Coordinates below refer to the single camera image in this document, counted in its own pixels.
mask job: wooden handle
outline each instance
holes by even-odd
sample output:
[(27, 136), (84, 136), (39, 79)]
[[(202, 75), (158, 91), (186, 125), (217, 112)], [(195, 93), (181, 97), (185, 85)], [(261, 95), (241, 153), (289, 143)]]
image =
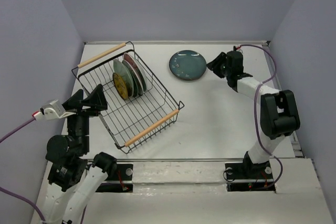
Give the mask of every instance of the wooden handle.
[(179, 113), (179, 110), (174, 110), (173, 112), (169, 113), (168, 115), (166, 115), (164, 118), (161, 118), (160, 120), (158, 120), (156, 123), (154, 123), (153, 125), (149, 126), (146, 130), (144, 130), (143, 132), (140, 132), (138, 135), (136, 135), (135, 137), (133, 137), (132, 139), (128, 140), (125, 143), (125, 146), (128, 147), (131, 144), (134, 144), (137, 140), (139, 140), (140, 138), (142, 138), (143, 136), (145, 136), (146, 134), (150, 133), (153, 129), (159, 127), (161, 124), (163, 124), (165, 121), (169, 120), (170, 118), (172, 118), (173, 116), (177, 115)]
[(117, 51), (119, 50), (120, 48), (123, 48), (124, 46), (126, 46), (126, 43), (121, 43), (120, 45), (117, 45), (115, 47), (112, 47), (111, 49), (109, 50), (106, 50), (105, 52), (102, 52), (101, 54), (98, 54), (96, 56), (94, 56), (93, 58), (89, 59), (89, 60), (86, 60), (84, 62), (82, 62), (81, 64), (77, 65), (78, 68), (82, 68), (82, 67), (85, 67), (86, 65), (90, 64), (90, 63), (93, 63), (94, 61), (96, 60), (99, 60), (100, 58), (106, 56), (106, 55), (109, 55), (110, 53), (114, 52), (114, 51)]

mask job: wall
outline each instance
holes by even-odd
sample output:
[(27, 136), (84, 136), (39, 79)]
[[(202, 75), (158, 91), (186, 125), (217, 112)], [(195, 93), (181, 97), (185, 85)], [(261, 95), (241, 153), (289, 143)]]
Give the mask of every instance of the wall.
[[(61, 0), (0, 0), (0, 136), (40, 106), (71, 95), (83, 43)], [(0, 146), (0, 186), (35, 201), (46, 144), (59, 121), (34, 122)], [(0, 193), (0, 223), (29, 223), (33, 209)]]
[(335, 0), (295, 0), (270, 49), (282, 88), (295, 92), (301, 119), (299, 141), (315, 161), (336, 222), (335, 17)]
[(62, 0), (84, 41), (270, 40), (294, 0)]

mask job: black wire dish rack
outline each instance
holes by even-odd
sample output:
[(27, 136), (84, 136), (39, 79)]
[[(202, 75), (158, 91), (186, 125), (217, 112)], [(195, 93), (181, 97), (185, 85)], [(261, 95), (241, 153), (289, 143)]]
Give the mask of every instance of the black wire dish rack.
[[(133, 49), (113, 56), (96, 66), (78, 75), (75, 70), (82, 68), (126, 44), (131, 44)], [(123, 100), (112, 80), (113, 60), (129, 53), (142, 65), (147, 77), (147, 91), (141, 96), (129, 97)], [(128, 154), (157, 133), (176, 122), (179, 111), (184, 107), (183, 102), (177, 102), (167, 88), (156, 77), (153, 71), (146, 65), (135, 52), (134, 44), (130, 41), (115, 46), (101, 54), (81, 63), (72, 69), (73, 75), (88, 95), (98, 85), (102, 84), (108, 109), (102, 111), (99, 118), (111, 135), (118, 149)]]

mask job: wire rack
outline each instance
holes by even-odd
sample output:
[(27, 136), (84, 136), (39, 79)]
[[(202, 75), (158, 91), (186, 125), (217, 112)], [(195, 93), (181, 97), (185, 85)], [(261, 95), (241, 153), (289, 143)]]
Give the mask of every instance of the wire rack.
[[(76, 77), (87, 95), (98, 84), (103, 85), (108, 109), (102, 111), (99, 117), (116, 147), (126, 154), (175, 123), (178, 112), (184, 107), (183, 102), (177, 102), (173, 98), (153, 71), (135, 52), (134, 44), (130, 41), (127, 43), (132, 44), (133, 49), (111, 57)], [(140, 62), (146, 73), (148, 86), (142, 96), (129, 97), (127, 100), (123, 100), (119, 96), (112, 80), (114, 73), (112, 61), (120, 57), (123, 58), (125, 52)]]

